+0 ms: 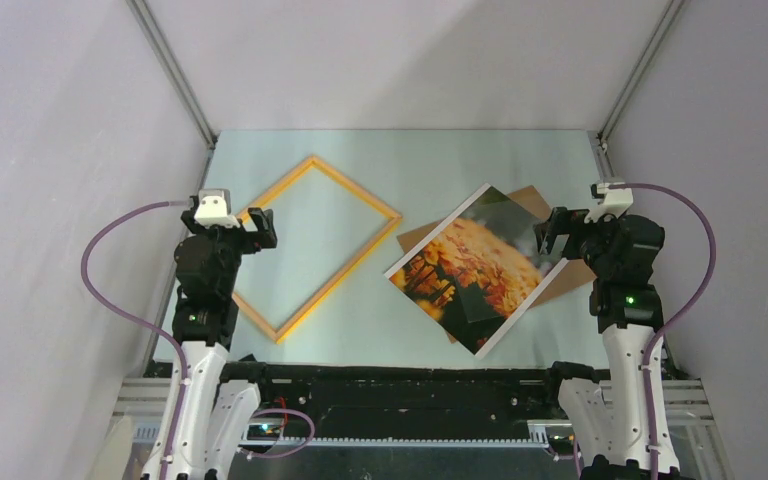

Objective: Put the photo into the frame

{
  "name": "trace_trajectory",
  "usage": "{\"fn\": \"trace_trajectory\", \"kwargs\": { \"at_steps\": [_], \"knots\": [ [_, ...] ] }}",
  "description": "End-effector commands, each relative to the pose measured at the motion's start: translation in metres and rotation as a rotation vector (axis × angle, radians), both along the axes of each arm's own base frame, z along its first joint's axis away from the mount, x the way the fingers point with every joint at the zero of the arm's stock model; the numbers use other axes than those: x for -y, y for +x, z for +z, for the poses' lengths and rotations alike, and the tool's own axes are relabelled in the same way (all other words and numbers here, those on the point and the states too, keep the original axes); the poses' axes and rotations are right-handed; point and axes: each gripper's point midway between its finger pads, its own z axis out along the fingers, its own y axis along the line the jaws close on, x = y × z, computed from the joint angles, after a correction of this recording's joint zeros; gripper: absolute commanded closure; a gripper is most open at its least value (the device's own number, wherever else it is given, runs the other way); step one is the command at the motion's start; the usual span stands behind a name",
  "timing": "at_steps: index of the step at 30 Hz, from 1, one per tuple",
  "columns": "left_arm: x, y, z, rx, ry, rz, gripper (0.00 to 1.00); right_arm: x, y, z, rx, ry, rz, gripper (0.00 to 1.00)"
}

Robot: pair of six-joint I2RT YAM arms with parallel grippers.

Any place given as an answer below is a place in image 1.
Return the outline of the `yellow wooden picture frame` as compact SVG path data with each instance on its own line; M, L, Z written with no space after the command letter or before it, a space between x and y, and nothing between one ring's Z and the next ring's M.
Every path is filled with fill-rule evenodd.
M247 317L268 339L276 344L282 343L297 327L326 299L356 267L361 264L380 243L390 235L401 223L402 215L394 208L381 200L378 196L368 191L366 188L355 182L350 177L343 174L334 166L322 158L311 155L289 170L280 177L273 185L263 191L250 204L238 212L239 220L250 219L248 213L250 208L266 207L273 200L277 199L285 190L300 180L311 170L318 170L323 175L330 178L354 196L364 201L368 206L381 214L387 222L370 237L341 267L337 270L321 287L319 287L304 304L302 304L280 328L275 329L266 318L261 315L248 301L246 301L238 292L234 291L232 299L239 311Z

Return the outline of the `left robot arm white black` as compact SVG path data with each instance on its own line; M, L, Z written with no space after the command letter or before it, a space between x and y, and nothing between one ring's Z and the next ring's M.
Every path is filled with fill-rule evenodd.
M251 208L248 231L233 215L199 223L197 209L181 220L190 232L174 251L179 283L172 336L183 355L173 362L159 434L144 479L225 479L252 416L276 403L261 379L222 377L238 316L233 299L245 255L277 245L271 210Z

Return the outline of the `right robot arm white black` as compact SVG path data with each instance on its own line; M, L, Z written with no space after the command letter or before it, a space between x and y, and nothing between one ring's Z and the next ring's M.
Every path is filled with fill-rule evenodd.
M582 260L595 279L589 312L605 348L611 400L604 400L594 368L556 361L541 392L545 411L572 424L582 479L679 479L660 367L662 302L650 279L665 231L654 221L624 214L595 222L587 211L554 208L535 226L541 252L558 237L561 256Z

